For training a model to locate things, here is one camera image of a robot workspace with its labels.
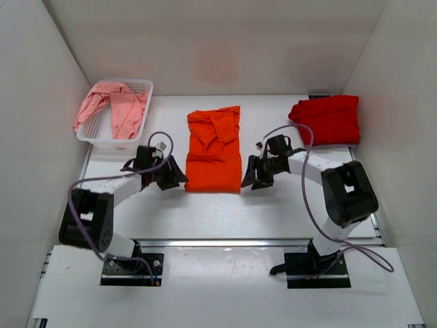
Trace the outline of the orange t shirt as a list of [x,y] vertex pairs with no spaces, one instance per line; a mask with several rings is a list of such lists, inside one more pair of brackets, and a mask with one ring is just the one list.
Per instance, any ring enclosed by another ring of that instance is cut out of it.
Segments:
[[185,191],[239,194],[242,179],[240,107],[194,111],[187,115],[187,122],[190,137]]

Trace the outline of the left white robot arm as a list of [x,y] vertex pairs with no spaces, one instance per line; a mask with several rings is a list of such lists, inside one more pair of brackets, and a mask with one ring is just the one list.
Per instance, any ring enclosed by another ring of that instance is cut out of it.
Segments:
[[115,207],[155,183],[161,190],[188,182],[172,154],[158,146],[139,146],[136,157],[121,168],[122,175],[97,178],[93,189],[69,188],[68,201],[59,229],[63,245],[90,249],[101,259],[118,260],[128,272],[143,263],[137,241],[114,232]]

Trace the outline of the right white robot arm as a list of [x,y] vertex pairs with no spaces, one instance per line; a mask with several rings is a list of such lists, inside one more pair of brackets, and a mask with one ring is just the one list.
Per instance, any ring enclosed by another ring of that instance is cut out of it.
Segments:
[[318,234],[307,246],[306,265],[313,273],[323,273],[351,232],[378,210],[379,203],[364,167],[358,161],[334,162],[312,155],[305,148],[294,149],[285,135],[271,137],[257,146],[260,154],[249,157],[242,188],[268,188],[277,174],[300,174],[302,197],[310,210],[306,179],[322,187],[328,218],[316,228]]

